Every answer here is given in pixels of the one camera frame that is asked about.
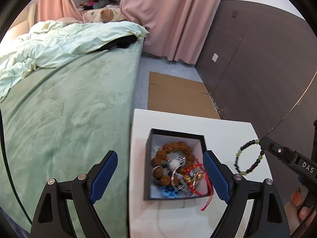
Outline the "person's right hand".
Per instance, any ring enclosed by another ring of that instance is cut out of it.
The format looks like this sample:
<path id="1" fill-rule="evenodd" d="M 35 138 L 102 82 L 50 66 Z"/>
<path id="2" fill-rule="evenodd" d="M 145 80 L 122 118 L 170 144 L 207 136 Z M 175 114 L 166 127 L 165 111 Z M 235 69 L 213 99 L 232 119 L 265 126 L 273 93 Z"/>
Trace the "person's right hand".
<path id="1" fill-rule="evenodd" d="M 307 221 L 304 222 L 304 220 L 307 218 L 312 210 L 312 208 L 303 206 L 303 202 L 307 194 L 308 189 L 305 186 L 301 185 L 292 193 L 290 200 L 284 206 L 291 235 L 301 224 L 303 224 L 302 229 L 300 230 L 300 232 L 297 232 L 296 237 L 303 237 L 303 234 L 305 233 L 307 228 L 309 228 L 316 216 L 316 211 L 314 211 L 312 215 L 307 219 Z"/>

